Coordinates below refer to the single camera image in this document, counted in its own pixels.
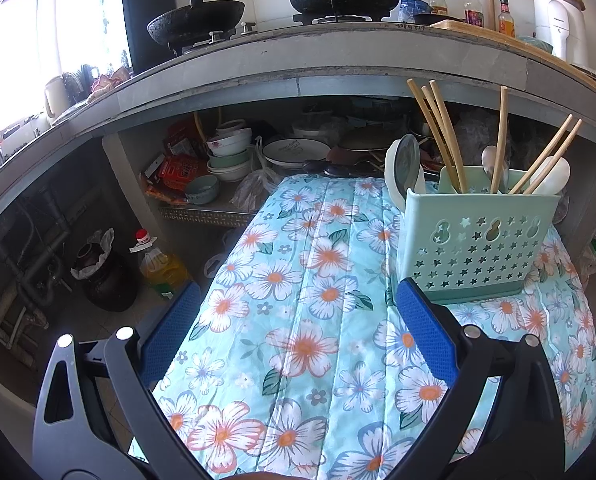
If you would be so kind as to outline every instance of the plate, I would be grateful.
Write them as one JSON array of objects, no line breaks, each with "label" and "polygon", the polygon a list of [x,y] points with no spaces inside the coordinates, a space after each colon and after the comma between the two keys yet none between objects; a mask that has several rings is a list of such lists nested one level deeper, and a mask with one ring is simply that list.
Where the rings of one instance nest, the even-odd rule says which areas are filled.
[{"label": "plate", "polygon": [[305,160],[324,160],[329,147],[312,139],[282,139],[267,144],[263,149],[265,158],[281,168],[299,170]]}]

